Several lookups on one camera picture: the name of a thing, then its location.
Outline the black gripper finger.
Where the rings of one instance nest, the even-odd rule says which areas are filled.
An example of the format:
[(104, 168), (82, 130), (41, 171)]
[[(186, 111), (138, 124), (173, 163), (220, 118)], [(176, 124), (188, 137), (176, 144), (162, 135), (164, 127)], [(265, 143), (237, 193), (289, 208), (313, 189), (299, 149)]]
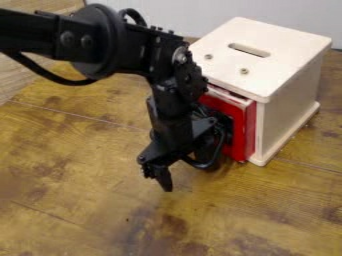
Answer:
[(172, 173), (166, 165), (144, 164), (142, 165), (144, 176), (150, 179), (156, 179), (165, 192), (172, 192), (174, 189)]
[(216, 153), (222, 138), (222, 132), (214, 129), (206, 132), (197, 144), (194, 151), (196, 161), (201, 164), (208, 164), (214, 161), (213, 165), (206, 168), (208, 172), (214, 172), (221, 166), (221, 154)]

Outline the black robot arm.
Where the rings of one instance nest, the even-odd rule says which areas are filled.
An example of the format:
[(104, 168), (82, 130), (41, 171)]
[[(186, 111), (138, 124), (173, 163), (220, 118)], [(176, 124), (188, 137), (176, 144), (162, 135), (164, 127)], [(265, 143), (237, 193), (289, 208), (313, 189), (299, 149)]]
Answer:
[(90, 85), (117, 73), (144, 76), (153, 90), (152, 143), (138, 156), (144, 175), (170, 192), (174, 162), (213, 166), (216, 158), (189, 156), (202, 148), (217, 155), (224, 146), (225, 129), (200, 103), (209, 80), (189, 42), (150, 26), (137, 10), (91, 4), (65, 16), (0, 8), (0, 53), (67, 86)]

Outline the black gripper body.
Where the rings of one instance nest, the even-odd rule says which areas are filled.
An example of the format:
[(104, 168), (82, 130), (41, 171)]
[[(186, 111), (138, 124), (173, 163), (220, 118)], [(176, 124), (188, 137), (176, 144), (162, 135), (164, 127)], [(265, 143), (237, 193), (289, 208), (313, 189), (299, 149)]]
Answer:
[(217, 119), (208, 115), (202, 105), (173, 118), (162, 115), (154, 98), (148, 99), (148, 108), (152, 143), (138, 156), (138, 163), (170, 167), (185, 156), (194, 157), (196, 142), (214, 127)]

